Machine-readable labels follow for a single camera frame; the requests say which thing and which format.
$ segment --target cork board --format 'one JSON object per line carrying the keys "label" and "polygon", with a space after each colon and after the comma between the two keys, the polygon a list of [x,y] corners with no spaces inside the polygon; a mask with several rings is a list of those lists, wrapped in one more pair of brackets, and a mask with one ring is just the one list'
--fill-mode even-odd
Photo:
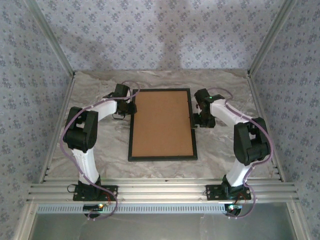
{"label": "cork board", "polygon": [[142,89],[133,101],[129,161],[198,159],[189,88]]}

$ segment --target marble surface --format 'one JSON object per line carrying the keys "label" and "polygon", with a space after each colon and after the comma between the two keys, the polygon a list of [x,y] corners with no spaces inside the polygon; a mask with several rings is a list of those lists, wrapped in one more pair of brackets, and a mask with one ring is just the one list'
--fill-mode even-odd
{"label": "marble surface", "polygon": [[[249,116],[258,116],[244,70],[77,72],[67,114],[73,106],[84,107],[99,101],[115,89],[116,83],[126,80],[136,81],[142,89],[190,88],[193,112],[196,112],[194,93],[197,90],[226,88],[234,94],[230,102],[234,107]],[[221,91],[211,93],[227,96]],[[213,129],[195,130],[198,160],[128,162],[130,116],[124,120],[108,116],[99,122],[94,147],[98,172],[102,178],[222,178],[236,159],[233,128],[219,120],[216,123]],[[64,157],[58,144],[47,174],[54,178],[78,176],[75,166]],[[251,177],[275,177],[272,163],[257,167]]]}

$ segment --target wall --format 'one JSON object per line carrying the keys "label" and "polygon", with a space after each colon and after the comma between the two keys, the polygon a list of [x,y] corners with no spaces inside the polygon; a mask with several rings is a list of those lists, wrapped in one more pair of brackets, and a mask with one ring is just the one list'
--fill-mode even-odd
{"label": "wall", "polygon": [[320,239],[320,2],[294,7],[254,77],[287,181]]}
{"label": "wall", "polygon": [[22,0],[0,1],[0,239],[39,178],[70,80]]}
{"label": "wall", "polygon": [[75,70],[248,69],[283,0],[38,0]]}

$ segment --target enclosure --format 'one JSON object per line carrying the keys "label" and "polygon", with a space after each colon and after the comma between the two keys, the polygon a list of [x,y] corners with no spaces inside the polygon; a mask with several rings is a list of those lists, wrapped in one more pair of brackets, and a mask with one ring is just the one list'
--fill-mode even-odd
{"label": "enclosure", "polygon": [[[14,0],[2,1],[1,9],[1,238],[44,239],[51,232],[52,239],[70,239],[55,229],[80,226],[73,237],[99,236],[94,229],[103,223],[82,221],[67,192],[78,171],[59,140],[71,107],[92,105],[117,83],[134,81],[142,89],[190,89],[193,113],[197,90],[229,90],[234,107],[265,119],[274,156],[248,180],[258,201],[242,220],[245,228],[209,208],[183,217],[182,210],[132,215],[125,207],[137,201],[207,204],[202,187],[219,183],[234,162],[233,129],[219,120],[215,128],[196,129],[197,160],[128,162],[131,118],[107,117],[99,122],[95,163],[125,200],[124,210],[107,220],[110,228],[128,220],[137,239],[150,239],[154,226],[163,238],[234,236],[226,225],[239,238],[252,231],[259,239],[320,239],[318,1]],[[75,210],[60,210],[66,202]],[[256,228],[259,221],[264,230]],[[179,231],[186,226],[189,232]]]}

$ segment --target brown board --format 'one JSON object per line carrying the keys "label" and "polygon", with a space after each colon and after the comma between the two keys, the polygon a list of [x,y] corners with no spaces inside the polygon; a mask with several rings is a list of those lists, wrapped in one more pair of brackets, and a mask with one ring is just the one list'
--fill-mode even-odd
{"label": "brown board", "polygon": [[141,89],[133,101],[129,161],[198,159],[189,88]]}

